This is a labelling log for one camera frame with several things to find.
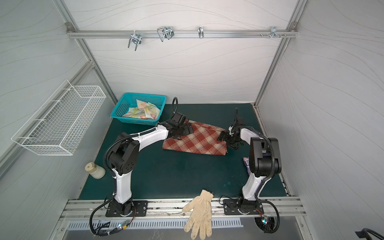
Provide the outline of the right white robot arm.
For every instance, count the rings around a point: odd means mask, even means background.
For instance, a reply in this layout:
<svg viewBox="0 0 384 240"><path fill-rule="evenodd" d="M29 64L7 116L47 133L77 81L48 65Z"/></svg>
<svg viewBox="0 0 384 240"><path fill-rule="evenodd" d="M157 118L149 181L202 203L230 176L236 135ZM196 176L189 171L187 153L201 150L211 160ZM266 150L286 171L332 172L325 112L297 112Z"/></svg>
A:
<svg viewBox="0 0 384 240"><path fill-rule="evenodd" d="M246 126L244 119L238 117L238 109L235 109L233 124L220 133L218 141L235 150L243 142L250 146L251 174L242 188L242 197L247 201L259 201L264 186L282 169L278 140Z"/></svg>

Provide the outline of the red plaid skirt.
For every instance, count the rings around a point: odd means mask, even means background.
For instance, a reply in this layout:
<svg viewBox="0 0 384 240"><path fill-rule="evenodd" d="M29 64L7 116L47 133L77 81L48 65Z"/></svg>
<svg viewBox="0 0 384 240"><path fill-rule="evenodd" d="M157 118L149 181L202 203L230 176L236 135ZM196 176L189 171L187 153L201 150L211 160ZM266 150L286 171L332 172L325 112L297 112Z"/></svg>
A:
<svg viewBox="0 0 384 240"><path fill-rule="evenodd" d="M226 130L196 121L190 121L190 123L194 132L182 136L181 140L173 138L164 140L163 150L201 155L226 155L226 142L218 140L220 134Z"/></svg>

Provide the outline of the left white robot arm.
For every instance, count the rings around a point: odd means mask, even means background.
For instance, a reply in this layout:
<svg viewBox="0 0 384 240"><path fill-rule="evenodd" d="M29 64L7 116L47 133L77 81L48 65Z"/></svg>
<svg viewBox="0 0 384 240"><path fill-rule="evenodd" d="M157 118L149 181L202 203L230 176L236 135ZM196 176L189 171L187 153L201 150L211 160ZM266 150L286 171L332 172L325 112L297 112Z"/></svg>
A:
<svg viewBox="0 0 384 240"><path fill-rule="evenodd" d="M141 150L166 139L181 140L194 132L187 117L177 111L178 103L178 98L175 97L172 101L173 115L168 120L140 133L123 134L106 151L103 163L115 181L115 202L124 205L131 200L131 175Z"/></svg>

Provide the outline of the floral skirt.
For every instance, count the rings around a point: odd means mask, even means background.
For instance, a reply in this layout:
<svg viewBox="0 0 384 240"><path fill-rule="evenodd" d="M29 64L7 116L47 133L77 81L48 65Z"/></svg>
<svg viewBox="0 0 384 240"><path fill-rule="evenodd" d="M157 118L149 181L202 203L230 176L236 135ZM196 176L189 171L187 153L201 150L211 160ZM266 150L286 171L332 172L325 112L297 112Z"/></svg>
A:
<svg viewBox="0 0 384 240"><path fill-rule="evenodd" d="M157 106L140 100L136 100L136 103L136 107L129 108L128 112L123 115L124 118L157 120L160 116L161 110Z"/></svg>

